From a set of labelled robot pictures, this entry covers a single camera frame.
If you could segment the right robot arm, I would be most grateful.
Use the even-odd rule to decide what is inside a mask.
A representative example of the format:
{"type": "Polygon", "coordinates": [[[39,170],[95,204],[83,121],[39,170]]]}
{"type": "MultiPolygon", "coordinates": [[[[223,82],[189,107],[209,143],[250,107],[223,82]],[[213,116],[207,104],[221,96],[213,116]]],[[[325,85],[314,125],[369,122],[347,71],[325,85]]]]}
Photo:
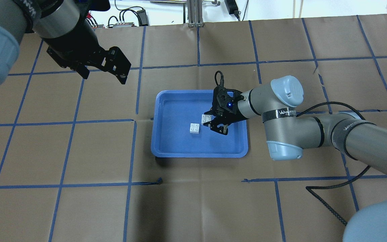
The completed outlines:
{"type": "Polygon", "coordinates": [[[354,178],[332,186],[307,186],[343,225],[344,242],[387,242],[387,201],[367,206],[346,221],[316,190],[341,188],[361,178],[370,168],[387,175],[387,129],[367,121],[359,111],[341,102],[325,102],[297,113],[304,91],[294,76],[274,79],[246,92],[227,89],[224,77],[215,82],[212,104],[201,124],[228,134],[228,126],[256,116],[262,118],[270,157],[295,160],[312,148],[334,147],[367,167],[354,178]]]}

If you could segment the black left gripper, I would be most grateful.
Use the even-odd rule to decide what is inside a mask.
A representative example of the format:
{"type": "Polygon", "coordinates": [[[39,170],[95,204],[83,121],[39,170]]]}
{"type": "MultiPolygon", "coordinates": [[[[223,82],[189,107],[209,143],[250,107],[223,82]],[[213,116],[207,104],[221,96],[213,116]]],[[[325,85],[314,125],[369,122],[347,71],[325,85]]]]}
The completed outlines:
{"type": "Polygon", "coordinates": [[[118,46],[103,49],[92,27],[86,20],[79,20],[68,33],[46,38],[48,54],[63,68],[70,68],[83,79],[88,79],[90,70],[86,66],[114,75],[125,85],[131,69],[131,62],[118,46]]]}

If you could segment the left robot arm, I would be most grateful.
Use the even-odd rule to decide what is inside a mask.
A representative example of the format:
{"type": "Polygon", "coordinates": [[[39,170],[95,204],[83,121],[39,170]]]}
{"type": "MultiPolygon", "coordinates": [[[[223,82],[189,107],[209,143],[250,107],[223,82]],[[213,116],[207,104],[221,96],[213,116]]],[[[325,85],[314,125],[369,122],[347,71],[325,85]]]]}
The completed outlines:
{"type": "Polygon", "coordinates": [[[87,79],[88,67],[95,67],[125,84],[130,61],[117,46],[101,47],[87,21],[89,11],[109,9],[108,0],[0,0],[0,85],[19,57],[26,33],[36,33],[61,68],[87,79]]]}

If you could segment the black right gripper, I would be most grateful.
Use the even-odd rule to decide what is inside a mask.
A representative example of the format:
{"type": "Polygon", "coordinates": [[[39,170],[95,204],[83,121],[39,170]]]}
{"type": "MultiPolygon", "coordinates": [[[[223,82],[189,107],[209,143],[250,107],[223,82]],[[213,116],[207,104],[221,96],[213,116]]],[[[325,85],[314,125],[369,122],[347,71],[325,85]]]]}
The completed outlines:
{"type": "Polygon", "coordinates": [[[214,116],[210,122],[203,126],[222,135],[228,135],[228,127],[232,123],[243,120],[243,115],[238,107],[238,102],[243,100],[242,92],[236,89],[227,89],[217,86],[213,90],[212,107],[204,115],[214,116]]]}

